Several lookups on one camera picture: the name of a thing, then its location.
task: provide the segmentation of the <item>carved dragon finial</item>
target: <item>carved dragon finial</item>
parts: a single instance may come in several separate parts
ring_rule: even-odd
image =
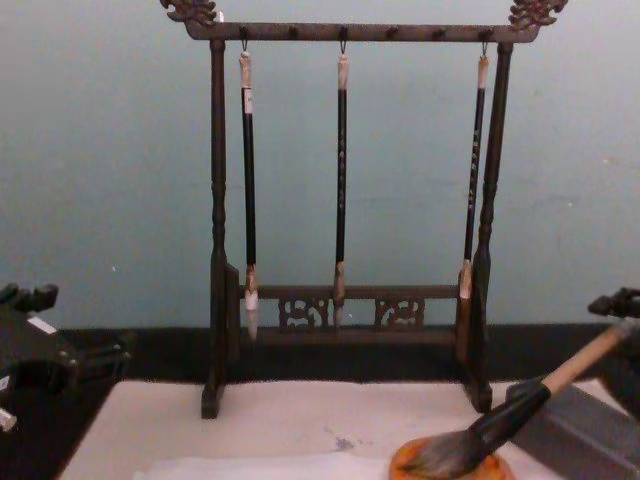
[[[513,0],[509,22],[515,30],[525,30],[533,25],[543,27],[558,19],[551,11],[560,13],[569,0]]]
[[[173,11],[167,16],[174,22],[182,22],[185,25],[195,22],[203,27],[210,27],[216,18],[216,4],[211,0],[160,0],[160,4]]]

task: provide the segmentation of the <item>ink stain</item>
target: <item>ink stain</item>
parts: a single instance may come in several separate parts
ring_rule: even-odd
[[[336,437],[336,447],[338,448],[338,450],[344,451],[355,448],[355,445],[346,438]]]

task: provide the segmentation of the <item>orange brush rest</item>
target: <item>orange brush rest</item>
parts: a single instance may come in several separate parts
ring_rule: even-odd
[[[432,437],[418,438],[405,443],[391,458],[389,480],[423,480],[402,470],[402,466],[415,457]],[[507,463],[499,455],[489,455],[473,472],[460,480],[516,480]]]

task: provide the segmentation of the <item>white paper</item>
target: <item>white paper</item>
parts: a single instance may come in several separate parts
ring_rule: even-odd
[[[343,452],[243,459],[183,458],[157,462],[134,480],[386,480],[388,464]]]

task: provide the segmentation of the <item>white label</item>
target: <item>white label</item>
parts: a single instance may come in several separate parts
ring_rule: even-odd
[[[47,322],[38,317],[31,317],[27,320],[31,325],[36,328],[39,328],[47,335],[51,335],[52,333],[56,333],[56,329],[49,325]]]
[[[244,113],[253,114],[253,94],[251,90],[246,90],[244,92]]]

